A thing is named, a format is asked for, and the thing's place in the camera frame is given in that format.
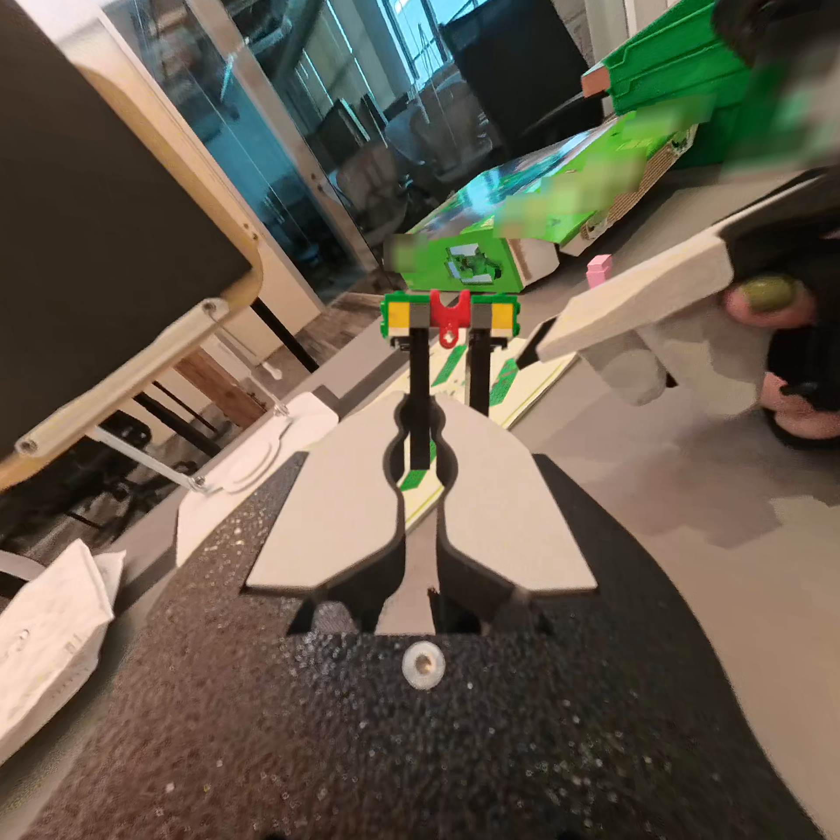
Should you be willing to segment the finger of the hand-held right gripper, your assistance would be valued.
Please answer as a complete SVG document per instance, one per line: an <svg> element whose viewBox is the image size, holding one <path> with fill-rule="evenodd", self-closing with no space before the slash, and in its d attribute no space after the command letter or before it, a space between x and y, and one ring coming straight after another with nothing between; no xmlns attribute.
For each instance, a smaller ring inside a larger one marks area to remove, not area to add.
<svg viewBox="0 0 840 840"><path fill-rule="evenodd" d="M532 332L518 368L588 349L717 295L734 277L722 229L710 226L571 298Z"/></svg>

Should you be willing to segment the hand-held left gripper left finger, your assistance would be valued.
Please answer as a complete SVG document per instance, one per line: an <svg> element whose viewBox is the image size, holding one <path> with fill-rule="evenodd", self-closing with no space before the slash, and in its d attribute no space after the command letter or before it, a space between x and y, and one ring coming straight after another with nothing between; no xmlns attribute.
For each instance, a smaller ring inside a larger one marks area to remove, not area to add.
<svg viewBox="0 0 840 840"><path fill-rule="evenodd" d="M392 392L310 447L248 577L255 592L312 595L351 580L404 543L401 411Z"/></svg>

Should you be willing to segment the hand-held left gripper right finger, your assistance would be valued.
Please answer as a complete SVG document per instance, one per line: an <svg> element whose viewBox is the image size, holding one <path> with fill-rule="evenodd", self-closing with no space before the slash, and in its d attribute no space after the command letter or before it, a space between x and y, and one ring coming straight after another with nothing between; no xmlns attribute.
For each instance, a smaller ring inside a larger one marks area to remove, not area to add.
<svg viewBox="0 0 840 840"><path fill-rule="evenodd" d="M529 449L451 396L435 404L444 546L515 591L593 592L594 574Z"/></svg>

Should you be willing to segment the toy brick assembly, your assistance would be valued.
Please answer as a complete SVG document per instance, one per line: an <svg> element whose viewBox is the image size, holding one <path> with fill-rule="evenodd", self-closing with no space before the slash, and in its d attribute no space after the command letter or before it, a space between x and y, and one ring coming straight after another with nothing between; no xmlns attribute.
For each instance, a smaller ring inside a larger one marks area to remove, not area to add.
<svg viewBox="0 0 840 840"><path fill-rule="evenodd" d="M425 293L394 291L381 304L382 337L408 354L409 391L402 409L402 422L409 442L409 469L431 466L432 397L430 392L429 341L437 331L445 350L459 342L466 331L466 372L469 407L484 415L490 408L490 357L506 349L520 333L520 304L508 293L473 295L462 290L454 303L446 304L439 290Z"/></svg>

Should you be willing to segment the person's right hand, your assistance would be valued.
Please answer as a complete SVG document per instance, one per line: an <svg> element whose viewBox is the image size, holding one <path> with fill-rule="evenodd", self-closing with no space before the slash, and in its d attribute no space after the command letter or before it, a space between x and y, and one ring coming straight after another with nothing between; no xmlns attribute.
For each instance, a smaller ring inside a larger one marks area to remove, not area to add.
<svg viewBox="0 0 840 840"><path fill-rule="evenodd" d="M814 408L800 395L783 394L788 381L780 375L794 368L789 353L817 321L816 302L798 280L782 276L760 276L725 291L722 305L736 322L770 331L782 349L768 355L759 405L773 434L797 449L838 448L838 412Z"/></svg>

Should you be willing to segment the white plastic tray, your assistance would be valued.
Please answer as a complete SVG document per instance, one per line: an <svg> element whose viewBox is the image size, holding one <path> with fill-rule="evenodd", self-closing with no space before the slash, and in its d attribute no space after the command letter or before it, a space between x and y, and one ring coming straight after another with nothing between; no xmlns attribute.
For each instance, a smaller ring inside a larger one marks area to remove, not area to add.
<svg viewBox="0 0 840 840"><path fill-rule="evenodd" d="M223 452L205 474L205 490L181 502L175 531L175 566L182 567L200 544L288 459L319 441L339 423L339 415L306 392L253 426L245 440Z"/></svg>

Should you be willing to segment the brick instruction booklet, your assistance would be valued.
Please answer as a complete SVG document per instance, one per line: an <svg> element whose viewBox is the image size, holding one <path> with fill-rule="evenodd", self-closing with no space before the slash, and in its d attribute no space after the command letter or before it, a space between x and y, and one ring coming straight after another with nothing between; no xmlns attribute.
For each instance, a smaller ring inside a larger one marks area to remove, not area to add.
<svg viewBox="0 0 840 840"><path fill-rule="evenodd" d="M574 355L567 354L548 363L532 364L520 369L516 353L522 339L513 340L506 349L492 351L490 356L489 417L497 425L510 428L572 366ZM467 404L466 343L446 350L434 343L429 354L430 392L448 396ZM405 471L399 487L405 508L406 530L411 531L435 507L443 487L437 477L437 450L434 438L429 440L428 469L410 467L411 442L405 445Z"/></svg>

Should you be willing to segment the green toy set box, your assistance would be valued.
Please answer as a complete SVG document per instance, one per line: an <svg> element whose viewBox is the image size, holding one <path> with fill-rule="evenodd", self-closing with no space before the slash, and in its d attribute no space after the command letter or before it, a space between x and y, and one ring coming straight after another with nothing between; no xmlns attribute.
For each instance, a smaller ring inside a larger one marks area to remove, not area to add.
<svg viewBox="0 0 840 840"><path fill-rule="evenodd" d="M477 175L398 236L406 287L521 293L635 207L697 128L645 108Z"/></svg>

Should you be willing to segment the green plastic bins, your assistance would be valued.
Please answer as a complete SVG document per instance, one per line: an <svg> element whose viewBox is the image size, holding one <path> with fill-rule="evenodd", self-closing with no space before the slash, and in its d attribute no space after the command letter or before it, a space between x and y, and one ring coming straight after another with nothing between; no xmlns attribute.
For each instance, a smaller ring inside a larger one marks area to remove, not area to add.
<svg viewBox="0 0 840 840"><path fill-rule="evenodd" d="M749 69L713 30L714 5L677 2L581 78L583 95L604 93L616 114L677 98L713 98L714 109L683 156L683 168L725 161L749 81Z"/></svg>

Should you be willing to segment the white paper bag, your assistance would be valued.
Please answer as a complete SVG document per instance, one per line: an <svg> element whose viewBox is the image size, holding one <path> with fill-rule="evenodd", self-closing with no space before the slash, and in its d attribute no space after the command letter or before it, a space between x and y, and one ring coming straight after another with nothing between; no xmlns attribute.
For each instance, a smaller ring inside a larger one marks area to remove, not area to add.
<svg viewBox="0 0 840 840"><path fill-rule="evenodd" d="M73 542L1 617L1 763L63 708L98 666L125 551Z"/></svg>

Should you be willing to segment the metal bracket bar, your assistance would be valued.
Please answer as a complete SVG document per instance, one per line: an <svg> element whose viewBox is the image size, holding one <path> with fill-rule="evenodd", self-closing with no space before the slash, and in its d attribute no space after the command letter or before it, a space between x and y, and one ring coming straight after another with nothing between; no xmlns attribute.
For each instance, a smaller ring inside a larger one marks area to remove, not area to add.
<svg viewBox="0 0 840 840"><path fill-rule="evenodd" d="M22 436L14 445L15 453L30 459L58 455L99 425L115 407L139 393L156 375L197 349L229 315L230 307L224 298L201 301L115 372Z"/></svg>

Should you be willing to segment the black panel with wooden frame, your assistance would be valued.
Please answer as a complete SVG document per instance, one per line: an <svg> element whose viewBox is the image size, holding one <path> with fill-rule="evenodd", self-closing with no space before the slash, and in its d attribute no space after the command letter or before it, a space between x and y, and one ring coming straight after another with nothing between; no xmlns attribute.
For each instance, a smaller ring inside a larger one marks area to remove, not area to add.
<svg viewBox="0 0 840 840"><path fill-rule="evenodd" d="M258 237L184 156L177 113L107 64L2 2L3 491L100 424L46 458L15 453L27 432L201 301L227 301L218 329L262 286Z"/></svg>

